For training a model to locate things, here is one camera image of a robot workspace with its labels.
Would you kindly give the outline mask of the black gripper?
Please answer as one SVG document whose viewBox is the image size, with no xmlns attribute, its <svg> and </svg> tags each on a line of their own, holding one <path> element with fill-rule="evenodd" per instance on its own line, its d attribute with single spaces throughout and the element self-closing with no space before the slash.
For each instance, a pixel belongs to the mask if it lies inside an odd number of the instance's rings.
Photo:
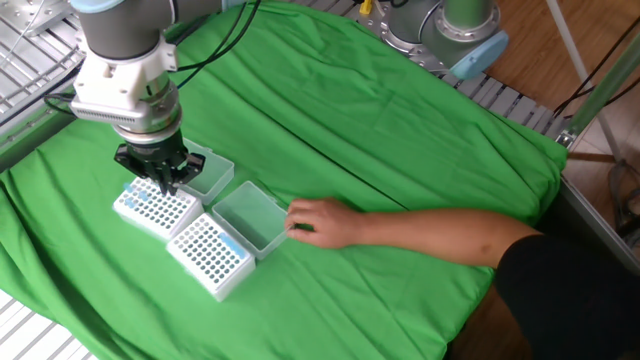
<svg viewBox="0 0 640 360">
<path fill-rule="evenodd" d="M 180 130 L 162 141 L 150 144 L 126 141 L 118 146 L 114 160 L 132 173 L 152 173 L 171 167 L 171 176 L 139 176 L 142 182 L 154 185 L 162 195 L 172 195 L 178 187 L 194 180 L 205 165 L 204 155 L 187 154 Z"/>
</svg>

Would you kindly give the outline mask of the bare person hand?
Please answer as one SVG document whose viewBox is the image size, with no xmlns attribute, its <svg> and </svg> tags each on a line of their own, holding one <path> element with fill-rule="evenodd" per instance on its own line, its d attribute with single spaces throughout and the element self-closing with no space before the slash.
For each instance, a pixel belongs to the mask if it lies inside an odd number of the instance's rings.
<svg viewBox="0 0 640 360">
<path fill-rule="evenodd" d="M 333 198 L 295 199 L 284 222 L 289 238 L 325 249 L 360 244 L 365 225 L 362 213 Z"/>
</svg>

